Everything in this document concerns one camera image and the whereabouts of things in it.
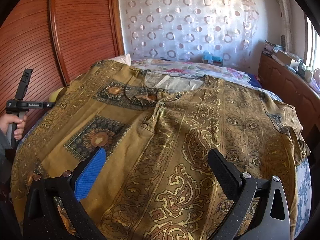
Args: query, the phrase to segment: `cabinet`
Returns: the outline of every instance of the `cabinet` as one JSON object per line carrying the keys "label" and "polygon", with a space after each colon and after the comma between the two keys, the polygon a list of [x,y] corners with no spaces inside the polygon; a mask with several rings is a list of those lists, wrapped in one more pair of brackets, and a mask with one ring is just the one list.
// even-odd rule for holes
{"label": "cabinet", "polygon": [[313,138],[310,133],[320,130],[320,97],[311,87],[298,75],[265,55],[261,55],[258,77],[264,89],[274,92],[283,102],[295,107],[303,126],[302,136]]}

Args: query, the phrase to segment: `cardboard box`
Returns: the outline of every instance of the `cardboard box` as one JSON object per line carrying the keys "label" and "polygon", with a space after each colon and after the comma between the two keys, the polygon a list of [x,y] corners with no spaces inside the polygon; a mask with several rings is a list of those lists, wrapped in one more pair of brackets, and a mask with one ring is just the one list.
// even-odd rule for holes
{"label": "cardboard box", "polygon": [[276,56],[279,60],[281,60],[284,64],[287,64],[289,67],[295,67],[299,64],[294,59],[290,58],[288,55],[286,55],[284,52],[280,50],[278,50]]}

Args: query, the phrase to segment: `human hand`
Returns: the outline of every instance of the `human hand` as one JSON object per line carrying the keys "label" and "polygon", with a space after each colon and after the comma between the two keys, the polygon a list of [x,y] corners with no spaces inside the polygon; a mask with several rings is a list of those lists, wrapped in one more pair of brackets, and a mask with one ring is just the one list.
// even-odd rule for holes
{"label": "human hand", "polygon": [[6,134],[9,124],[15,122],[17,124],[17,129],[14,131],[14,138],[16,140],[21,140],[24,127],[26,126],[26,120],[26,115],[23,117],[22,120],[14,114],[4,114],[0,117],[0,129],[4,134]]}

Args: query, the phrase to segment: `blue textured pad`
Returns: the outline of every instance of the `blue textured pad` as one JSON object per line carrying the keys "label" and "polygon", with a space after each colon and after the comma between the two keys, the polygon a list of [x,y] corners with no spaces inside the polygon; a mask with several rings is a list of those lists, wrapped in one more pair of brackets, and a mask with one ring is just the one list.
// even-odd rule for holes
{"label": "blue textured pad", "polygon": [[76,180],[75,196],[78,201],[87,197],[105,162],[106,151],[101,148]]}

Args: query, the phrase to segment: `metal bolt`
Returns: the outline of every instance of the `metal bolt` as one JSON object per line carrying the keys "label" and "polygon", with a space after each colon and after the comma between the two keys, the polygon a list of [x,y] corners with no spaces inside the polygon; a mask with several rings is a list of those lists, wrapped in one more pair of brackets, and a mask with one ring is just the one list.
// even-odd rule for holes
{"label": "metal bolt", "polygon": [[251,178],[251,175],[250,175],[250,173],[248,173],[248,172],[244,172],[244,173],[242,173],[242,177],[244,177],[244,178],[246,178],[246,179],[250,179],[250,178]]}
{"label": "metal bolt", "polygon": [[280,178],[276,175],[272,176],[272,179],[276,182],[279,182],[280,181]]}
{"label": "metal bolt", "polygon": [[62,176],[67,178],[71,175],[71,171],[65,171],[64,173],[62,173]]}
{"label": "metal bolt", "polygon": [[37,181],[37,180],[41,179],[41,175],[37,174],[36,176],[34,176],[33,179]]}

